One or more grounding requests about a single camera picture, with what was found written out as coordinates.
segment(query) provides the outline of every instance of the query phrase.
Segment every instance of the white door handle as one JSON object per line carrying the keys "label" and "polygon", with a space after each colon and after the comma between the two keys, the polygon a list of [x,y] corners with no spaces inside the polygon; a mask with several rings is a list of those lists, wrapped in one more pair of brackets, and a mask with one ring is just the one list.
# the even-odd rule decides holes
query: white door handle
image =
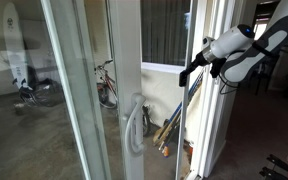
{"label": "white door handle", "polygon": [[[125,148],[126,148],[127,153],[130,154],[132,157],[141,156],[145,150],[145,145],[143,144],[143,140],[140,142],[136,142],[136,139],[138,138],[135,138],[135,137],[132,138],[133,134],[131,134],[134,120],[136,122],[135,125],[140,125],[138,123],[143,123],[142,119],[138,119],[138,118],[136,119],[136,115],[142,109],[144,102],[145,102],[145,97],[143,95],[138,94],[138,93],[133,94],[132,104],[135,104],[135,107],[129,117],[127,115],[123,116],[123,120],[127,121],[126,130],[125,130],[126,131],[125,132]],[[142,130],[142,133],[137,132],[136,134],[137,136],[138,135],[143,136],[143,130]]]}

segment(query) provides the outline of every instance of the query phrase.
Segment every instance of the bicycle wheel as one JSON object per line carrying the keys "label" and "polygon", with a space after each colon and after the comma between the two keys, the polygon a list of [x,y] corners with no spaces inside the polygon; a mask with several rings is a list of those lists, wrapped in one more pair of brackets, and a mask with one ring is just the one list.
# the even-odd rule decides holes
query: bicycle wheel
{"label": "bicycle wheel", "polygon": [[146,137],[151,132],[151,121],[150,116],[148,115],[148,107],[143,106],[143,136]]}
{"label": "bicycle wheel", "polygon": [[100,100],[100,104],[108,109],[113,109],[116,108],[116,101],[115,103],[111,102],[109,100],[109,87],[107,86],[107,84],[104,83],[97,83],[97,91],[98,91],[98,97]]}

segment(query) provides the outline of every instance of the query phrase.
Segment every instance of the surfboard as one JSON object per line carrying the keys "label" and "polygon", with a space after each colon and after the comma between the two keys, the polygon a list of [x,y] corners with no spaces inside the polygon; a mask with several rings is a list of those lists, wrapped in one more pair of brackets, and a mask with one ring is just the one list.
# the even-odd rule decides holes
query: surfboard
{"label": "surfboard", "polygon": [[3,17],[4,39],[10,68],[12,83],[20,89],[28,87],[27,58],[24,50],[23,35],[19,17],[13,3],[6,4]]}

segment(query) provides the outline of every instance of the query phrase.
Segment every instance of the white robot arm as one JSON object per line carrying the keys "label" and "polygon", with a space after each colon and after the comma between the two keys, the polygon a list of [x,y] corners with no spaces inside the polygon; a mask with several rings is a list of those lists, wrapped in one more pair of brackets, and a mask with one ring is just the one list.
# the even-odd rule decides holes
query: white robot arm
{"label": "white robot arm", "polygon": [[[186,85],[187,76],[197,66],[205,66],[210,63],[216,64],[215,71],[220,71],[230,82],[247,80],[260,63],[275,57],[282,46],[288,42],[288,0],[282,0],[279,3],[266,31],[253,43],[254,33],[250,29],[246,25],[233,27],[217,40],[209,43],[209,46],[196,55],[196,59],[191,65],[181,72],[179,85]],[[247,46],[244,53],[236,53],[234,56],[230,56],[226,62],[219,60],[227,58],[230,54],[245,49]]]}

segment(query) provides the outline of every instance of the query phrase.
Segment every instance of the floor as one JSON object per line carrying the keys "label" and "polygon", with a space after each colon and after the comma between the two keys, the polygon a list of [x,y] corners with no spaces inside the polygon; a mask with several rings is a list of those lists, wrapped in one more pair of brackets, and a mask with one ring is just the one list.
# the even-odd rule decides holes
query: floor
{"label": "floor", "polygon": [[[16,113],[13,104],[17,102],[17,95],[0,97],[0,180],[83,179],[66,104],[25,107]],[[116,110],[102,108],[102,114],[112,177],[122,180]],[[164,158],[158,147],[153,147],[152,135],[144,142],[145,179],[173,179],[176,144],[171,144],[170,156]]]}
{"label": "floor", "polygon": [[288,156],[288,99],[280,92],[242,88],[237,92],[227,143],[207,180],[261,179],[259,171],[274,154]]}

